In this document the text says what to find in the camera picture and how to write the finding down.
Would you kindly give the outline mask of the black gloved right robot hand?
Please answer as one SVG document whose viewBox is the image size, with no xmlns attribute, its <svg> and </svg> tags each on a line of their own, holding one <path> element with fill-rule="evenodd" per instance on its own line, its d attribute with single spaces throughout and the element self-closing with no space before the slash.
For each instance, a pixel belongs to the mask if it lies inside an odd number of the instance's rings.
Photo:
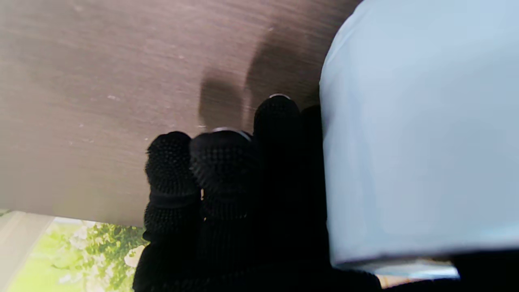
<svg viewBox="0 0 519 292">
<path fill-rule="evenodd" d="M 382 292 L 328 260 L 319 106 L 281 94 L 254 134 L 174 131 L 148 148 L 150 201 L 134 292 Z"/>
</svg>

